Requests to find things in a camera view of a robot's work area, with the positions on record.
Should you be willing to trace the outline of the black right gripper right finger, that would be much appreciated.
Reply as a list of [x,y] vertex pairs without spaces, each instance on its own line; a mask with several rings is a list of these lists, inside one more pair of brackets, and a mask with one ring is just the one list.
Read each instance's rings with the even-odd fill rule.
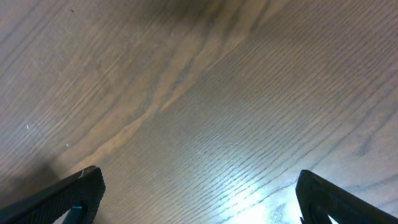
[[397,218],[355,197],[309,170],[301,170],[295,188],[304,224],[391,223]]

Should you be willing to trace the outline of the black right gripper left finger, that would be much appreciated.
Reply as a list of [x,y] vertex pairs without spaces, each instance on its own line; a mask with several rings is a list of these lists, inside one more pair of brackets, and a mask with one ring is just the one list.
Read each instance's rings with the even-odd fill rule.
[[89,166],[30,197],[1,209],[2,224],[92,224],[106,186],[101,169]]

